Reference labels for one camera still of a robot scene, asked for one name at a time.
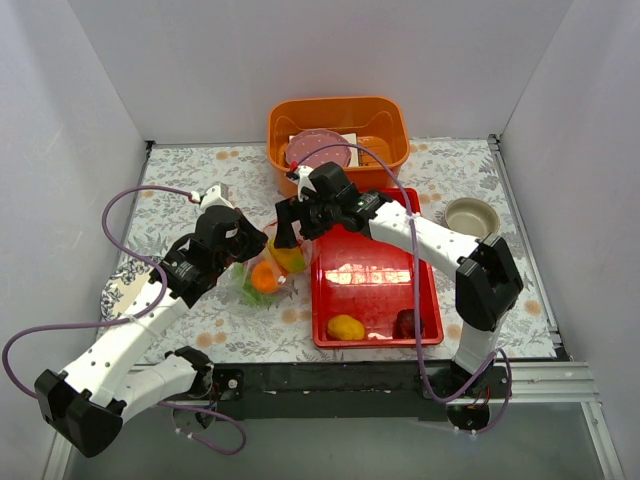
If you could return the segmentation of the green lettuce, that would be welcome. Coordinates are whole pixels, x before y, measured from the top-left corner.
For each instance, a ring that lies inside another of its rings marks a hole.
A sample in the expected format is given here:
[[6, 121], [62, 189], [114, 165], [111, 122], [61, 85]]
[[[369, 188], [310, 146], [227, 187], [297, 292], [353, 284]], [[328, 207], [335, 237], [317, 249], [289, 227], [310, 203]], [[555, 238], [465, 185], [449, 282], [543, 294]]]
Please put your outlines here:
[[231, 273], [232, 288], [239, 298], [252, 307], [269, 307], [276, 300], [276, 293], [263, 294], [256, 291], [250, 283], [253, 267], [236, 265]]

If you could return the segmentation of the yellow green mango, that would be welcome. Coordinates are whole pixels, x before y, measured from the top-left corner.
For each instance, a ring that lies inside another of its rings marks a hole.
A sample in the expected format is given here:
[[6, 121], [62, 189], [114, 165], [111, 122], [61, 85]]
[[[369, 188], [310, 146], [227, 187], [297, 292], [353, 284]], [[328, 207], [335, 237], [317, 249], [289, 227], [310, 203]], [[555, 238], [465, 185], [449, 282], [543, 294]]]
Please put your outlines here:
[[300, 246], [294, 248], [277, 248], [275, 239], [271, 238], [267, 244], [270, 255], [286, 274], [297, 274], [307, 268], [307, 262]]

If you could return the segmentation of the clear zip top bag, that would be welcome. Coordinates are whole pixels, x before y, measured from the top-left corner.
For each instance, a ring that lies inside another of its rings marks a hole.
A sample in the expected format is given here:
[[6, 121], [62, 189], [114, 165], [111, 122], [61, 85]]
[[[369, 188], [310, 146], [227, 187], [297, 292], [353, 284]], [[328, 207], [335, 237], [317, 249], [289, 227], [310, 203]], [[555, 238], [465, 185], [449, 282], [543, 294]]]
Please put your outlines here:
[[268, 261], [274, 271], [279, 275], [279, 291], [276, 293], [276, 300], [274, 301], [274, 303], [272, 305], [270, 305], [269, 307], [252, 307], [252, 308], [259, 308], [259, 309], [269, 309], [272, 306], [275, 306], [278, 302], [282, 301], [285, 297], [290, 296], [291, 294], [294, 293], [295, 287], [294, 287], [294, 279], [299, 276], [302, 275], [304, 272], [308, 272], [311, 264], [314, 261], [314, 253], [313, 253], [313, 242], [310, 240], [304, 240], [299, 232], [299, 228], [295, 227], [294, 231], [296, 233], [296, 237], [298, 240], [298, 245], [300, 246], [301, 249], [303, 250], [306, 262], [307, 262], [307, 268], [297, 274], [289, 274], [286, 275], [280, 268], [279, 266], [276, 264], [276, 262], [274, 261], [274, 259], [272, 258], [272, 256], [269, 253], [269, 250], [267, 248], [267, 244], [269, 242], [269, 240], [271, 238], [275, 239], [275, 235], [276, 235], [276, 228], [277, 228], [277, 222], [276, 221], [272, 221], [270, 223], [268, 223], [262, 230], [263, 233], [265, 233], [267, 235], [267, 243], [266, 246], [264, 247], [264, 249], [254, 258], [244, 262], [244, 263], [236, 263], [234, 264], [230, 270], [229, 270], [229, 277], [228, 277], [228, 285], [227, 285], [227, 292], [228, 294], [231, 296], [231, 298], [235, 301], [237, 301], [240, 305], [246, 306], [246, 307], [252, 307], [247, 305], [246, 303], [244, 303], [239, 296], [234, 292], [233, 288], [232, 288], [232, 278], [231, 278], [231, 273], [232, 270], [234, 269], [234, 267], [236, 265], [244, 265], [246, 267], [254, 267], [257, 263], [261, 262], [261, 261]]

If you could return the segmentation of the orange tangerine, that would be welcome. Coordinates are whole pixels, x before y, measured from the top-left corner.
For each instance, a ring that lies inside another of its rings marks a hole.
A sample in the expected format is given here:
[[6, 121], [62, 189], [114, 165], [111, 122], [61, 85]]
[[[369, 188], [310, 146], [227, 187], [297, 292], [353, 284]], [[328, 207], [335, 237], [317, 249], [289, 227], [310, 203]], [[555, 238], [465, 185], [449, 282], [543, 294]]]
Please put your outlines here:
[[257, 263], [250, 275], [252, 287], [263, 294], [273, 294], [279, 290], [279, 275], [268, 261]]

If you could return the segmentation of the yellow lemon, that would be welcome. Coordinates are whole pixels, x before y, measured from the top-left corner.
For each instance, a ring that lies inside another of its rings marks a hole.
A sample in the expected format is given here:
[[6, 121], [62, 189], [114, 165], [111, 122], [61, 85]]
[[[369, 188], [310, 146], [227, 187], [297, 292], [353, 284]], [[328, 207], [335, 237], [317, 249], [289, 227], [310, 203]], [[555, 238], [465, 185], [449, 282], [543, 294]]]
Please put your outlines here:
[[327, 334], [339, 341], [360, 341], [365, 338], [366, 330], [359, 320], [343, 314], [328, 321]]

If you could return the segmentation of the dark red fruit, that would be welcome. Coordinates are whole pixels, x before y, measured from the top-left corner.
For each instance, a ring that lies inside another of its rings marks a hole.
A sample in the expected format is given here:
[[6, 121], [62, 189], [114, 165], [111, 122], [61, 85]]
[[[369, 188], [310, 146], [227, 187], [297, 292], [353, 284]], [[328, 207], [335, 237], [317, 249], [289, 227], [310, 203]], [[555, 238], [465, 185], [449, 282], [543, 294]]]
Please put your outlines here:
[[396, 339], [415, 339], [415, 311], [413, 309], [400, 310], [394, 322], [393, 337]]

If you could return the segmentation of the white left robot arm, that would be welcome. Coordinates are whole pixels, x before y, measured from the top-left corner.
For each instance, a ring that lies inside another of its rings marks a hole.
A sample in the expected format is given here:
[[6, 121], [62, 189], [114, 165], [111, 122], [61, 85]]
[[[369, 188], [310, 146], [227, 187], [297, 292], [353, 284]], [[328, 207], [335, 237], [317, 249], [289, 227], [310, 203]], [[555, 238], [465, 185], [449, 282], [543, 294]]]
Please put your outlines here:
[[212, 290], [225, 270], [258, 256], [268, 237], [237, 209], [216, 205], [176, 241], [125, 312], [61, 372], [45, 370], [35, 381], [44, 420], [84, 456], [103, 452], [131, 418], [157, 403], [185, 394], [208, 396], [213, 364], [186, 346], [137, 374], [132, 367], [176, 320]]

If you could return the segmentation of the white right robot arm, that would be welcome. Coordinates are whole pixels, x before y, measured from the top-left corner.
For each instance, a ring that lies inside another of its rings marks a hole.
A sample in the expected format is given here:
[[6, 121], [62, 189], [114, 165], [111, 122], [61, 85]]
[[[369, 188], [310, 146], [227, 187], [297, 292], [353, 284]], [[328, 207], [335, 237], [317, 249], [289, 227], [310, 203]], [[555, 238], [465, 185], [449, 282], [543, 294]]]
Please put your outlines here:
[[334, 162], [296, 165], [286, 176], [297, 193], [276, 205], [275, 247], [293, 248], [299, 239], [318, 239], [339, 225], [414, 254], [445, 274], [455, 284], [455, 308], [463, 321], [453, 387], [469, 398], [486, 389], [503, 318], [523, 290], [506, 241], [497, 234], [478, 238], [449, 230], [381, 191], [361, 192]]

